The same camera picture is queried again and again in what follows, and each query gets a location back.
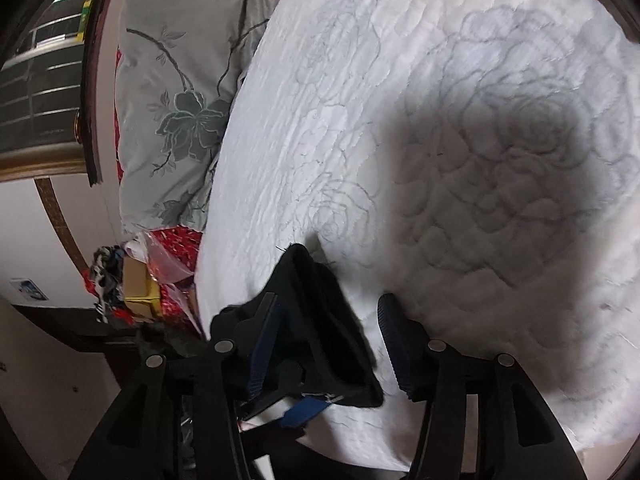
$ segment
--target white quilted bedspread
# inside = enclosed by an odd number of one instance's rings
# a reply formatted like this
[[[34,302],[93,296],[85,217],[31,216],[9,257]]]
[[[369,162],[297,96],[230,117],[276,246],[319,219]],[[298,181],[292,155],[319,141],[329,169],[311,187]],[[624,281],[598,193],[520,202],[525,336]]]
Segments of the white quilted bedspread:
[[[196,284],[204,323],[281,249],[325,257],[386,393],[309,444],[407,468],[422,419],[383,291],[460,351],[516,356],[576,449],[640,430],[640,50],[595,0],[281,0],[234,104]]]

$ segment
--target blue strap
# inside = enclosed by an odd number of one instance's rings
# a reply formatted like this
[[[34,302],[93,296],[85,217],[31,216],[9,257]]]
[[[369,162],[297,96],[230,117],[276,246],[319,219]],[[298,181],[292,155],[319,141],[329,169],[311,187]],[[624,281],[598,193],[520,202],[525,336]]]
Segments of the blue strap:
[[[254,399],[262,391],[262,385],[267,375],[273,347],[282,323],[282,310],[280,302],[276,300],[264,320],[260,335],[255,343],[254,351],[251,354],[249,378],[246,386],[250,399]]]
[[[299,428],[308,423],[316,415],[322,413],[331,404],[315,397],[305,397],[295,406],[289,408],[280,419],[281,428]]]

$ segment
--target sticker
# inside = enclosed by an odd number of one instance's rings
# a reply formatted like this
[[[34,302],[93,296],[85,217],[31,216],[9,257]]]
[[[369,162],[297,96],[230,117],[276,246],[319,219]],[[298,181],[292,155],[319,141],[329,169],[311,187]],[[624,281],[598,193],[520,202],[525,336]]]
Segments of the sticker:
[[[15,290],[24,296],[26,300],[49,301],[49,298],[47,298],[31,280],[26,278],[14,278],[10,283]]]
[[[91,2],[93,0],[87,0],[82,5],[82,15],[80,16],[80,25],[78,27],[78,34],[76,40],[84,41],[84,29],[86,28],[86,21],[89,19],[89,10],[91,9]]]

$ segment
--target floral pillowcase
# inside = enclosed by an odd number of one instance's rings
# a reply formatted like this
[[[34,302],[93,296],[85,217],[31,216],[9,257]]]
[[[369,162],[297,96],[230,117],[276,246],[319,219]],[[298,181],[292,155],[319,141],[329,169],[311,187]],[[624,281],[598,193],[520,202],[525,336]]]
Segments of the floral pillowcase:
[[[116,73],[126,232],[202,231],[233,98],[279,0],[125,0]]]

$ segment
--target white wall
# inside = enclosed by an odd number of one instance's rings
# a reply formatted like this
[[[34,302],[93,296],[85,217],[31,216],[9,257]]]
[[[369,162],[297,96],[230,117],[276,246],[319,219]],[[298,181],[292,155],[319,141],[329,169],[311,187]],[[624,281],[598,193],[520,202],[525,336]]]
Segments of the white wall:
[[[0,404],[15,434],[47,479],[65,480],[119,391],[107,362],[68,348],[2,300],[0,362]]]
[[[98,247],[122,241],[120,216],[117,215],[114,225],[105,197],[111,191],[109,186],[98,184],[89,187],[85,174],[52,176],[51,185],[66,225],[87,264],[91,265]]]
[[[44,210],[33,180],[0,184],[0,296],[13,304],[91,308],[84,290]],[[29,278],[49,301],[26,300],[10,285]]]

